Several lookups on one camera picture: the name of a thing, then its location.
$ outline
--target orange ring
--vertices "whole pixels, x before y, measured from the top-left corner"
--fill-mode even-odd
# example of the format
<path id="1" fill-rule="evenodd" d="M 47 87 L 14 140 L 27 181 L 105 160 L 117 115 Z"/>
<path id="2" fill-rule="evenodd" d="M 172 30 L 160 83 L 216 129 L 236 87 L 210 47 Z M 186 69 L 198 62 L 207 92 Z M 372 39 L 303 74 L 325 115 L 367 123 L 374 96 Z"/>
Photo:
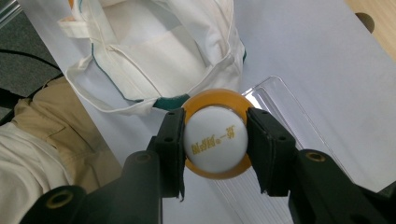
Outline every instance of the orange ring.
<path id="1" fill-rule="evenodd" d="M 247 125 L 248 120 L 248 108 L 253 106 L 248 99 L 235 91 L 229 91 L 225 89 L 202 91 L 201 93 L 191 97 L 188 101 L 186 101 L 186 103 L 184 103 L 183 108 L 186 112 L 184 122 L 187 124 L 191 116 L 197 111 L 213 105 L 230 108 L 236 115 L 238 115 L 242 119 L 242 121 L 244 121 L 245 126 Z M 206 178 L 228 179 L 244 173 L 251 166 L 251 163 L 248 155 L 245 154 L 245 157 L 233 169 L 220 174 L 211 174 L 203 171 L 197 168 L 194 164 L 192 164 L 189 159 L 186 160 L 186 166 L 197 175 Z"/>

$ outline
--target gray floor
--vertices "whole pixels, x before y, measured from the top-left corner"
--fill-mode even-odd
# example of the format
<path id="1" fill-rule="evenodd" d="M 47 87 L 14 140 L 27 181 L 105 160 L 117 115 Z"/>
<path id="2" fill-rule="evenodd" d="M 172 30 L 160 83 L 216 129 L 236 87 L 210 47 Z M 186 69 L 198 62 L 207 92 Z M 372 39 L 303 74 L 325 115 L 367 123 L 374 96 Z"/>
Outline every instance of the gray floor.
<path id="1" fill-rule="evenodd" d="M 7 0 L 0 0 L 0 7 Z M 22 12 L 0 29 L 0 49 L 12 49 L 34 54 L 56 64 L 35 28 Z M 22 96 L 40 88 L 47 80 L 60 74 L 58 70 L 37 60 L 0 53 L 0 87 Z M 9 110 L 0 108 L 0 118 Z"/>

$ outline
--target black cable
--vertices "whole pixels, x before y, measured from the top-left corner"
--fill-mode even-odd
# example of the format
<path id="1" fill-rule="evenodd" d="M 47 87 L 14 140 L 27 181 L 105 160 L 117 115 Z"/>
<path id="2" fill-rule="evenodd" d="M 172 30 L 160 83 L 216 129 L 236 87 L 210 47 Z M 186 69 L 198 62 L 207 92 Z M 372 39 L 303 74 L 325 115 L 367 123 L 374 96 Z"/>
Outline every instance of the black cable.
<path id="1" fill-rule="evenodd" d="M 57 65 L 55 65 L 53 63 L 50 63 L 50 62 L 48 62 L 48 61 L 46 61 L 46 60 L 44 60 L 42 58 L 39 58 L 39 57 L 37 57 L 37 56 L 35 56 L 33 54 L 30 54 L 30 53 L 25 53 L 25 52 L 11 50 L 11 49 L 0 49 L 0 53 L 17 54 L 17 55 L 21 55 L 21 56 L 24 56 L 24 57 L 33 58 L 33 59 L 36 59 L 36 60 L 38 60 L 38 61 L 40 61 L 42 63 L 45 63 L 45 64 L 47 64 L 47 65 L 49 65 L 49 66 L 61 71 L 61 69 Z"/>

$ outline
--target white ball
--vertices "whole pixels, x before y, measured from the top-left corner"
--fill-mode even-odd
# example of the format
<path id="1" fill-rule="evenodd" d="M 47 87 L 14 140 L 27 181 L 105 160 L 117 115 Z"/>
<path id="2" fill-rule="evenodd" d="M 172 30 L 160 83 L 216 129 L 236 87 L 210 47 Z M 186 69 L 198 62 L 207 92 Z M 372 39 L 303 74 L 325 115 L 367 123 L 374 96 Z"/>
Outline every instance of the white ball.
<path id="1" fill-rule="evenodd" d="M 197 168 L 211 174 L 233 169 L 245 156 L 248 131 L 232 110 L 205 107 L 193 114 L 184 130 L 184 150 Z"/>

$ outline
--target yellow logo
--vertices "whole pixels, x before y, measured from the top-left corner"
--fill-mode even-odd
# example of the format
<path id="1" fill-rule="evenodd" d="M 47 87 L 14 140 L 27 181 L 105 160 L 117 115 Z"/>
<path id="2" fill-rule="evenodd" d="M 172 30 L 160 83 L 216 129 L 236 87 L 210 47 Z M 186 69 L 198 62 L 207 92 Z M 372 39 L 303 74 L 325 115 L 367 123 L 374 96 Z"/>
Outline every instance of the yellow logo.
<path id="1" fill-rule="evenodd" d="M 233 130 L 234 127 L 235 125 L 226 128 L 225 129 L 226 133 L 220 137 L 216 137 L 214 134 L 212 134 L 211 136 L 202 139 L 201 144 L 199 144 L 198 142 L 192 144 L 191 145 L 192 154 L 193 155 L 199 154 L 203 151 L 206 151 L 210 148 L 220 145 L 221 142 L 224 140 L 235 138 L 235 132 Z"/>

